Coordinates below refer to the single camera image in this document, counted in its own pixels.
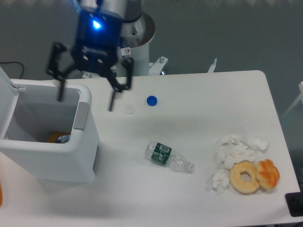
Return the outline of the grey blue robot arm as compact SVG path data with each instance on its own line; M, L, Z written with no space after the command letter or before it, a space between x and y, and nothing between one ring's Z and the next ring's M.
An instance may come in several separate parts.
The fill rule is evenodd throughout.
M75 70L96 73L113 88L109 110L117 93L131 89L134 59L119 60L122 27L126 22L128 0L76 0L79 9L75 42L68 47L54 42L46 73L58 81L58 98L64 99L66 79Z

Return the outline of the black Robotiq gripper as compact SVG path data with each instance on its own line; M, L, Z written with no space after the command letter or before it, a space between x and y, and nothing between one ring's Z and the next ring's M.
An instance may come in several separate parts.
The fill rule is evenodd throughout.
M80 13L75 43L71 56L75 63L63 71L59 70L61 55L69 52L69 48L54 42L45 72L59 83L57 100L62 102L66 88L66 79L75 70L96 73L106 77L113 92L108 111L113 111L117 93L130 90L132 87L134 59L122 59L121 65L126 70L126 83L118 83L111 67L117 63L117 48L120 41L122 19L110 14L87 12Z

